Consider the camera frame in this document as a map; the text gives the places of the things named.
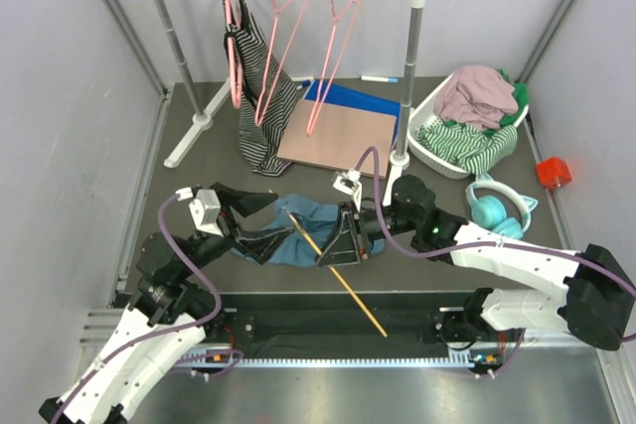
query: red object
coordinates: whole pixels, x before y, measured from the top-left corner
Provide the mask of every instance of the red object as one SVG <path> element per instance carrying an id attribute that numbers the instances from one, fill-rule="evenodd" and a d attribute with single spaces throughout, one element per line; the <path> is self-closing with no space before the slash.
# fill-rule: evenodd
<path id="1" fill-rule="evenodd" d="M 572 176 L 563 159 L 552 157 L 537 165 L 537 177 L 544 188 L 556 189 L 569 183 Z"/>

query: black and white striped bag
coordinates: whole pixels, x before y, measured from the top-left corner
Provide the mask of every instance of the black and white striped bag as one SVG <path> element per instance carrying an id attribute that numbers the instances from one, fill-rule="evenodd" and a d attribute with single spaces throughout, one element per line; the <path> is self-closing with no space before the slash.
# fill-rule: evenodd
<path id="1" fill-rule="evenodd" d="M 255 113 L 258 96 L 263 88 L 263 75 L 269 45 L 245 0 L 238 0 L 241 26 L 226 25 L 224 44 L 228 53 L 228 37 L 234 39 L 235 57 L 242 63 L 243 80 L 240 98 L 240 120 L 238 123 L 238 146 L 251 165 L 251 170 L 265 176 L 279 176 L 289 161 L 276 157 L 280 140 L 289 121 L 289 116 L 300 98 L 289 75 L 282 71 L 267 112 L 260 126 L 256 126 Z M 278 72 L 278 61 L 272 56 L 266 94 Z"/>

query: pink cloth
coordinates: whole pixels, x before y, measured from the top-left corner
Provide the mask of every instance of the pink cloth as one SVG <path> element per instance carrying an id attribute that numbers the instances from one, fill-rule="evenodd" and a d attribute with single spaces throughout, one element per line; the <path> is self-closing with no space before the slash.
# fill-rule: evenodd
<path id="1" fill-rule="evenodd" d="M 452 119 L 479 131 L 499 129 L 504 114 L 515 114 L 519 109 L 513 91 L 493 69 L 461 67 L 437 95 L 433 111 L 443 121 Z"/>

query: white laundry basket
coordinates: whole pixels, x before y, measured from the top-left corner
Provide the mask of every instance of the white laundry basket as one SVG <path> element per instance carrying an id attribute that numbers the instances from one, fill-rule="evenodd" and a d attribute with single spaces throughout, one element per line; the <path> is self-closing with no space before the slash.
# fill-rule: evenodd
<path id="1" fill-rule="evenodd" d="M 433 113 L 433 105 L 435 104 L 435 99 L 437 99 L 437 95 L 441 91 L 442 88 L 446 85 L 446 83 L 452 77 L 449 76 L 445 79 L 434 91 L 431 93 L 427 99 L 425 99 L 420 106 L 414 109 L 410 113 L 410 119 L 408 120 L 408 149 L 413 155 L 423 162 L 429 168 L 437 171 L 439 174 L 443 174 L 447 178 L 450 179 L 465 179 L 470 176 L 468 171 L 465 171 L 457 166 L 453 166 L 450 163 L 447 163 L 441 158 L 438 158 L 433 153 L 424 148 L 421 144 L 417 142 L 415 139 L 417 137 L 417 133 L 419 132 L 419 128 L 426 124 L 430 125 L 435 121 L 441 121 L 441 119 Z M 528 105 L 524 108 L 522 114 L 515 121 L 515 127 L 518 128 L 521 122 L 524 120 L 526 115 L 528 114 Z"/>

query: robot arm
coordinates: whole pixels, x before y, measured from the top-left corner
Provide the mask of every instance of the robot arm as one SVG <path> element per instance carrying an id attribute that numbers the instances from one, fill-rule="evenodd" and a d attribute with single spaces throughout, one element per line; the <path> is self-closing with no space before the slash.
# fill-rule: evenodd
<path id="1" fill-rule="evenodd" d="M 554 250 L 503 237 L 437 208 L 435 193 L 409 175 L 395 181 L 391 205 L 382 213 L 359 211 L 355 200 L 361 194 L 359 176 L 353 173 L 336 175 L 336 189 L 350 189 L 353 200 L 341 206 L 341 220 L 317 260 L 319 267 L 357 263 L 368 257 L 370 243 L 384 238 L 387 231 L 391 235 L 414 231 L 410 246 L 433 252 L 431 260 L 476 268 L 530 288 L 476 290 L 453 320 L 455 327 L 470 331 L 476 340 L 492 330 L 529 328 L 570 332 L 603 350 L 620 348 L 634 299 L 608 275 L 633 285 L 607 249 L 589 245 L 584 252 Z M 591 262 L 600 271 L 579 261 Z"/>
<path id="2" fill-rule="evenodd" d="M 531 328 L 569 331 L 605 350 L 620 347 L 632 297 L 603 274 L 571 260 L 575 256 L 589 260 L 631 284 L 607 250 L 594 245 L 583 253 L 538 249 L 501 237 L 437 208 L 434 192 L 414 176 L 395 181 L 391 205 L 381 213 L 361 211 L 359 178 L 347 173 L 336 178 L 336 189 L 351 194 L 352 200 L 339 205 L 338 223 L 323 255 L 316 257 L 318 267 L 359 263 L 368 258 L 374 240 L 385 238 L 387 233 L 391 237 L 414 232 L 410 246 L 419 253 L 407 250 L 411 256 L 428 253 L 431 259 L 488 271 L 530 287 L 476 290 L 462 311 L 444 314 L 438 324 L 443 340 L 452 341 L 450 337 L 458 332 L 481 340 L 493 330 Z M 173 238 L 199 268 L 232 248 L 265 263 L 295 231 L 293 226 L 258 232 L 240 228 L 233 211 L 242 216 L 255 213 L 275 201 L 274 194 L 245 193 L 214 184 L 209 189 L 188 190 L 182 196 L 192 199 L 190 212 L 197 231 L 188 239 Z M 224 335 L 223 312 L 200 326 L 179 333 L 157 333 L 141 341 L 148 333 L 193 324 L 209 316 L 217 304 L 212 295 L 187 281 L 192 272 L 159 233 L 144 241 L 137 267 L 143 277 L 117 329 L 83 378 L 62 397 L 45 402 L 40 414 L 47 422 L 54 422 L 64 405 L 57 421 L 60 424 L 125 424 L 189 348 L 203 341 L 214 343 L 217 349 L 229 347 L 224 345 L 228 337 Z M 139 341 L 128 347 L 130 340 Z M 105 363 L 117 349 L 123 351 Z"/>

